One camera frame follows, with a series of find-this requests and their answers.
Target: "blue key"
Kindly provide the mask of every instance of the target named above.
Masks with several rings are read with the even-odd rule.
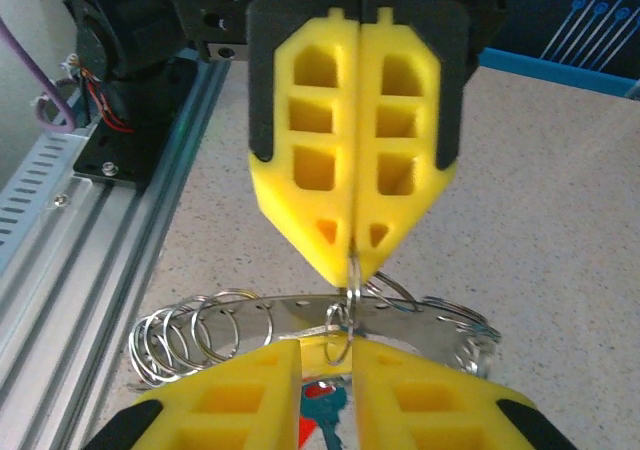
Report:
[[[300,414],[315,421],[327,450],[342,450],[342,440],[336,435],[340,410],[347,405],[347,392],[343,387],[322,387],[317,382],[302,387]]]

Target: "speckled countertop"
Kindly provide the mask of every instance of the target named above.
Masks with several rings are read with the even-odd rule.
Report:
[[[330,290],[256,207],[246,79],[234,64],[140,314],[225,287]],[[385,270],[486,315],[492,380],[578,448],[640,448],[640,104],[480,69],[458,176]],[[103,418],[135,381],[124,358]]]

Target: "screw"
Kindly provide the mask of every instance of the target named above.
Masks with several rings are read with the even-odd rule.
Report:
[[[114,177],[118,173],[118,167],[113,162],[104,162],[102,164],[102,173],[107,177]]]
[[[59,208],[66,207],[69,204],[69,197],[64,193],[60,193],[53,197],[53,204]]]

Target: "key ring bundle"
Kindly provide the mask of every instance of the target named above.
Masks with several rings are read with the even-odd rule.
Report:
[[[385,296],[386,290],[401,298]],[[331,337],[338,335],[336,349]],[[344,294],[260,298],[230,289],[196,295],[138,320],[128,350],[140,378],[159,387],[282,339],[321,337],[326,362],[339,366],[356,336],[408,347],[483,378],[500,342],[487,320],[468,308],[435,297],[417,301],[382,272],[361,283],[351,258]]]

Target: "white wall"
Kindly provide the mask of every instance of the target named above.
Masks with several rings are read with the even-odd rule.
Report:
[[[0,15],[50,78],[74,51],[75,26],[62,0],[0,0]],[[0,42],[0,189],[40,134],[29,102],[40,87]]]

